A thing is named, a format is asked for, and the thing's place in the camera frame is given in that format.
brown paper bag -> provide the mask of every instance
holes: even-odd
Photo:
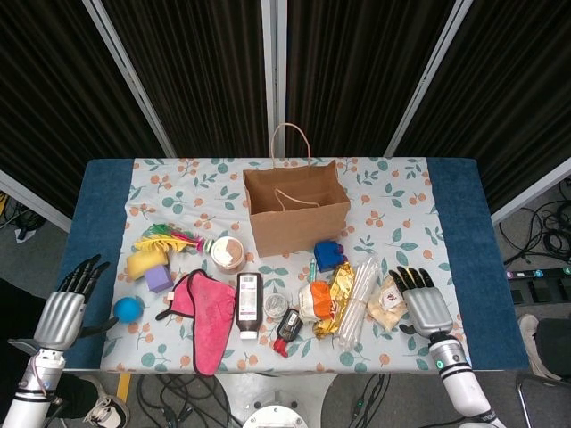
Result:
[[[282,126],[294,127],[302,134],[308,147],[307,167],[275,168],[274,141]],[[335,239],[351,207],[337,181],[335,162],[311,166],[310,144],[290,123],[276,128],[270,150],[273,169],[244,171],[250,223],[260,257],[312,251],[319,241]]]

clear straws bundle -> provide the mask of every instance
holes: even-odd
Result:
[[[375,287],[380,269],[381,263],[376,254],[367,256],[357,267],[351,297],[337,334],[343,350],[350,350],[359,342],[360,330],[367,310],[367,300]]]

silver robotic hand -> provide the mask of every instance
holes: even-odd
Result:
[[[65,367],[63,352],[78,337],[101,333],[117,322],[112,318],[105,325],[81,329],[91,292],[101,273],[109,267],[109,263],[96,267],[100,258],[96,255],[80,263],[65,277],[58,291],[50,295],[33,339],[9,341],[31,357],[4,420],[4,428],[43,426],[50,405],[60,405],[61,409],[64,404],[55,395]]]
[[[430,339],[429,351],[454,408],[469,426],[505,428],[482,392],[460,342],[449,333],[452,318],[444,298],[424,269],[397,267],[389,274],[396,283],[418,334]]]

paper bag handle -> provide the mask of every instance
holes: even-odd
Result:
[[[307,145],[307,163],[308,163],[308,165],[310,165],[311,164],[311,147],[310,147],[310,142],[307,141],[307,136],[305,136],[303,131],[297,125],[295,125],[293,123],[289,123],[289,122],[283,122],[283,123],[280,123],[279,125],[277,125],[277,128],[274,131],[274,135],[271,137],[271,141],[269,142],[269,154],[271,155],[271,161],[274,164],[274,168],[276,167],[276,158],[274,157],[274,143],[276,142],[277,132],[281,127],[293,127],[295,129],[297,129],[300,132],[300,134],[302,134],[303,141],[305,142],[305,145]]]
[[[318,208],[321,206],[321,205],[319,205],[317,202],[300,201],[299,199],[292,198],[291,196],[285,194],[284,192],[282,192],[282,191],[279,190],[279,189],[274,189],[274,195],[276,196],[276,199],[277,199],[277,201],[279,202],[279,204],[282,206],[282,211],[285,211],[285,210],[286,210],[286,207],[284,206],[284,203],[281,202],[281,200],[279,199],[279,196],[277,196],[278,193],[281,194],[281,195],[283,195],[283,196],[285,196],[287,199],[289,199],[290,201],[293,201],[293,202],[304,203],[304,204],[306,204],[306,205],[315,205],[315,206],[317,206]]]

floral tablecloth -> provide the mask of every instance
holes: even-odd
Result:
[[[313,158],[313,164],[337,164],[341,185],[351,200],[351,210],[339,243],[353,264],[375,251],[382,260],[382,274],[398,265],[426,269],[454,319],[452,332],[463,343],[458,302],[451,278],[443,231],[434,205],[424,158]],[[296,167],[302,159],[282,159],[279,167]],[[232,235],[247,251],[244,271],[261,272],[265,292],[281,292],[291,305],[308,283],[311,254],[300,251],[259,258],[248,221],[244,194],[244,169],[270,169],[271,159],[137,159],[128,200],[127,222],[121,245],[113,302],[135,296],[145,306],[138,322],[116,325],[108,333],[103,370],[192,372],[193,336],[190,318],[155,316],[167,306],[166,292],[149,292],[144,278],[132,281],[126,259],[132,247],[152,223],[171,223],[194,230],[204,237]],[[174,280],[196,268],[235,284],[235,276],[222,275],[208,257],[195,252],[170,254]],[[327,276],[318,274],[318,278]],[[332,338],[319,341],[304,325],[288,347],[289,358],[271,348],[278,320],[269,317],[259,331],[258,341],[241,341],[233,325],[220,372],[383,372],[434,370],[427,340],[406,334],[398,326],[386,332],[372,318],[363,324],[360,343],[342,351]],[[410,325],[408,315],[400,325]]]

